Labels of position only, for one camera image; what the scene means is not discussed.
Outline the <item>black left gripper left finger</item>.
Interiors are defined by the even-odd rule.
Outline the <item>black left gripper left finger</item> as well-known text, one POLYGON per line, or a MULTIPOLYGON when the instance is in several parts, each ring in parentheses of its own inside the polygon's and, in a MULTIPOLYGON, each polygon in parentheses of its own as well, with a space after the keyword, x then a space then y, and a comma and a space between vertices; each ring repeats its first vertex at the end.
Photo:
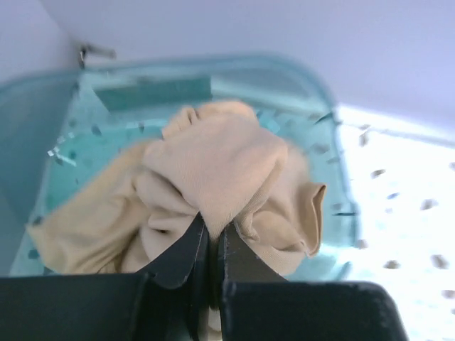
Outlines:
POLYGON ((1 280, 2 340, 206 340, 208 232, 186 233, 134 274, 1 280))

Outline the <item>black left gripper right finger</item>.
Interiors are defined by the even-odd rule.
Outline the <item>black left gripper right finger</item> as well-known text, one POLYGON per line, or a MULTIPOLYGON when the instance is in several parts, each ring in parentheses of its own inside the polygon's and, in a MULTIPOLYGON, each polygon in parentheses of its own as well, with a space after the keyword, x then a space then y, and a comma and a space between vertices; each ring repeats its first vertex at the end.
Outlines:
POLYGON ((401 341, 395 302, 371 282, 291 282, 229 224, 218 245, 224 340, 401 341))

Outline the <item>beige t shirt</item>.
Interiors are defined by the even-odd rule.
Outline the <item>beige t shirt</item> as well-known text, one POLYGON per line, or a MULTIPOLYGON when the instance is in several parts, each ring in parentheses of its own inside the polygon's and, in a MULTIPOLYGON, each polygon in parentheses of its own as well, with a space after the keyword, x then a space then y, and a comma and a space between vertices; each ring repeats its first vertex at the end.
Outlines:
POLYGON ((259 125, 242 102, 183 108, 159 139, 122 152, 28 233, 59 274, 132 273, 200 215, 215 246, 231 222, 280 275, 321 246, 326 187, 301 150, 259 125))

